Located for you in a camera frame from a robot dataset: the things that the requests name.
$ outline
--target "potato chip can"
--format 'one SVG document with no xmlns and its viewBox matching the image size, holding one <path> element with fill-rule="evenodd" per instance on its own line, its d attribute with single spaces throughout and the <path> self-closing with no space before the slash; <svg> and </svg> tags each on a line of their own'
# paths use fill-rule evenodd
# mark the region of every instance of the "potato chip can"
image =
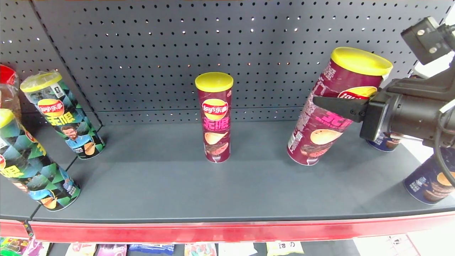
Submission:
<svg viewBox="0 0 455 256">
<path fill-rule="evenodd" d="M 392 67 L 388 60 L 373 53 L 350 47 L 336 48 L 300 113 L 288 141 L 289 156 L 299 164 L 316 164 L 352 123 L 314 105 L 314 96 L 368 99 Z"/>
<path fill-rule="evenodd" d="M 231 98 L 234 79 L 221 72 L 204 73 L 195 84 L 201 105 L 204 152 L 212 163 L 222 163 L 231 155 Z"/>
<path fill-rule="evenodd" d="M 403 136 L 400 133 L 380 133 L 375 141 L 366 140 L 373 148 L 382 152 L 393 152 L 401 143 L 401 139 L 391 138 L 391 135 Z"/>
<path fill-rule="evenodd" d="M 0 109 L 0 174 L 50 211 L 69 206 L 81 192 L 9 109 Z"/>
<path fill-rule="evenodd" d="M 441 148 L 441 155 L 455 177 L 455 148 Z M 427 205 L 437 204 L 455 190 L 442 173 L 435 155 L 417 167 L 403 180 L 403 184 L 411 196 Z"/>
<path fill-rule="evenodd" d="M 103 140 L 57 71 L 30 76 L 20 89 L 80 159 L 103 151 Z"/>
</svg>

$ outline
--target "navy blue chip can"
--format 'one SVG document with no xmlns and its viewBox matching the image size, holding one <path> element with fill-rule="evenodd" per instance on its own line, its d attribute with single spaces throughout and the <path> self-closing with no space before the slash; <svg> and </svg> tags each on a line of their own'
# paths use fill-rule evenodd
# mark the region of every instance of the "navy blue chip can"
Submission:
<svg viewBox="0 0 455 256">
<path fill-rule="evenodd" d="M 383 151 L 383 152 L 392 152 L 400 144 L 400 140 L 396 138 L 391 138 L 390 135 L 403 136 L 399 133 L 381 133 L 375 141 L 367 140 L 373 148 Z"/>
<path fill-rule="evenodd" d="M 441 148 L 452 176 L 455 177 L 455 149 Z M 441 172 L 435 155 L 428 158 L 421 166 L 403 180 L 406 190 L 417 200 L 428 205 L 435 205 L 452 193 L 455 188 Z"/>
</svg>

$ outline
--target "yellow plastic lid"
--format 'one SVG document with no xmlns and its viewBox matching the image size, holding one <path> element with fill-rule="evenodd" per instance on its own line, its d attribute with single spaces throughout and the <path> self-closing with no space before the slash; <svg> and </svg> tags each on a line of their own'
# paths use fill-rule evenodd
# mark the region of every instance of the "yellow plastic lid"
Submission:
<svg viewBox="0 0 455 256">
<path fill-rule="evenodd" d="M 331 58 L 338 66 L 362 75 L 385 76 L 394 67 L 381 56 L 351 47 L 335 48 Z"/>
<path fill-rule="evenodd" d="M 37 75 L 27 77 L 22 84 L 20 84 L 20 89 L 23 92 L 36 92 L 51 86 L 60 80 L 61 75 L 55 70 L 49 73 L 40 71 Z"/>
<path fill-rule="evenodd" d="M 14 120 L 14 114 L 7 108 L 0 108 L 0 128 Z"/>
<path fill-rule="evenodd" d="M 221 72 L 204 73 L 196 77 L 196 87 L 204 92 L 223 92 L 232 87 L 232 76 Z"/>
</svg>

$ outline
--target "red shelf edge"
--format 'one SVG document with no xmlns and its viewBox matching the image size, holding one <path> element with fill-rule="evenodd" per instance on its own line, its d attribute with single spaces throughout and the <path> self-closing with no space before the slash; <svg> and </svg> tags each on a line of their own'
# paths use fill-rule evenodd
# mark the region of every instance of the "red shelf edge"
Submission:
<svg viewBox="0 0 455 256">
<path fill-rule="evenodd" d="M 0 236 L 29 239 L 24 223 L 17 220 L 0 219 Z"/>
<path fill-rule="evenodd" d="M 322 241 L 384 236 L 455 224 L 455 211 L 393 218 L 213 223 L 79 224 L 30 221 L 39 241 L 192 243 Z"/>
</svg>

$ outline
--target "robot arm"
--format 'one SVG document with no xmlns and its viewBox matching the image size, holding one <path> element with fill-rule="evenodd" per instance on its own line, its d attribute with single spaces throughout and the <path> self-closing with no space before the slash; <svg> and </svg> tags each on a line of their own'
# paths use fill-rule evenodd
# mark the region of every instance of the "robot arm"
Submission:
<svg viewBox="0 0 455 256">
<path fill-rule="evenodd" d="M 422 64 L 455 50 L 455 26 L 440 25 L 431 17 L 401 33 Z M 455 60 L 428 79 L 393 79 L 368 100 L 314 97 L 314 104 L 355 122 L 363 122 L 360 137 L 374 141 L 382 132 L 396 132 L 422 139 L 450 183 L 455 178 L 442 161 L 440 146 L 455 148 Z"/>
</svg>

